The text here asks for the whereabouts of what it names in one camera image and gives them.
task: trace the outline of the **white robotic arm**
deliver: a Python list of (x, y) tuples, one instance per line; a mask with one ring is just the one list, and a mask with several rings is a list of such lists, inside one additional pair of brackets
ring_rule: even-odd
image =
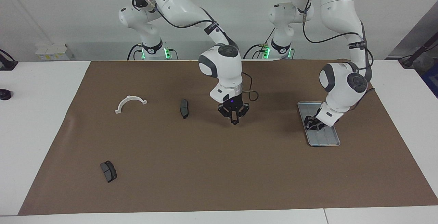
[[(294, 11), (295, 15), (290, 15), (289, 21), (294, 23), (297, 22), (297, 18), (302, 18), (302, 28), (305, 34), (305, 22), (313, 16), (312, 0), (291, 1), (294, 9), (289, 8), (291, 10), (289, 13), (293, 14)], [(372, 54), (366, 47), (365, 31), (355, 11), (355, 0), (321, 0), (321, 16), (323, 24), (328, 29), (338, 32), (340, 34), (338, 36), (345, 36), (347, 39), (351, 62), (332, 63), (322, 69), (319, 80), (328, 96), (325, 102), (322, 103), (318, 113), (313, 117), (308, 116), (305, 120), (307, 129), (313, 130), (320, 130), (326, 125), (333, 126), (350, 107), (364, 96), (368, 88), (368, 82), (372, 77), (368, 53), (371, 57)], [(280, 25), (275, 24), (275, 26), (277, 31), (281, 30), (277, 27)], [(308, 39), (306, 34), (305, 37), (312, 43), (327, 41), (313, 42)], [(280, 41), (274, 37), (272, 43)], [(281, 42), (284, 46), (288, 41), (283, 40)]]
[(159, 18), (158, 13), (148, 13), (145, 10), (122, 8), (119, 11), (119, 20), (124, 26), (136, 30), (140, 34), (142, 51), (146, 60), (165, 60), (168, 58), (155, 25), (150, 21)]
[[(205, 75), (219, 79), (216, 87), (210, 92), (210, 96), (217, 102), (223, 103), (219, 105), (219, 111), (222, 115), (229, 117), (233, 124), (237, 124), (238, 117), (245, 115), (249, 105), (242, 102), (242, 63), (236, 43), (227, 36), (204, 9), (193, 4), (191, 0), (131, 1), (135, 9), (141, 14), (147, 15), (147, 18), (143, 20), (146, 23), (163, 17), (169, 24), (177, 28), (196, 26), (203, 29), (216, 43), (211, 49), (201, 54), (199, 68)], [(135, 13), (135, 10), (131, 10), (129, 13), (130, 17), (134, 17), (131, 13)], [(158, 41), (158, 34), (152, 33), (153, 26), (144, 23), (138, 23), (138, 26), (130, 26), (128, 23), (128, 26), (135, 27), (134, 29), (138, 32), (144, 32), (145, 37), (153, 35), (154, 42), (150, 43), (151, 45)], [(232, 117), (233, 112), (236, 113), (236, 119)]]
[[(313, 17), (314, 9), (310, 7), (306, 20)], [(269, 11), (269, 21), (274, 24), (274, 37), (270, 42), (270, 58), (287, 59), (290, 57), (294, 29), (290, 24), (302, 23), (303, 14), (291, 2), (276, 4)]]

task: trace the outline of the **white table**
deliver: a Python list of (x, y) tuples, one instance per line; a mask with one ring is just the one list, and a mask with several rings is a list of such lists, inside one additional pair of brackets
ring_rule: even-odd
[[(89, 62), (19, 63), (0, 72), (0, 88), (14, 92), (0, 102), (0, 224), (2, 223), (438, 223), (438, 207), (107, 213), (14, 216), (38, 173)], [(371, 81), (427, 181), (438, 193), (438, 99), (413, 70), (376, 61)]]

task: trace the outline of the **metal tray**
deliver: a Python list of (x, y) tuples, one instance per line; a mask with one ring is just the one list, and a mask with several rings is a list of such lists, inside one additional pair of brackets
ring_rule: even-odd
[(300, 110), (300, 116), (302, 121), (302, 127), (306, 131), (307, 140), (310, 146), (313, 147), (326, 147), (326, 146), (339, 146), (338, 134), (335, 127), (324, 127), (322, 130), (306, 130), (304, 119), (306, 116), (313, 116), (321, 107), (322, 102), (299, 102), (298, 109)]

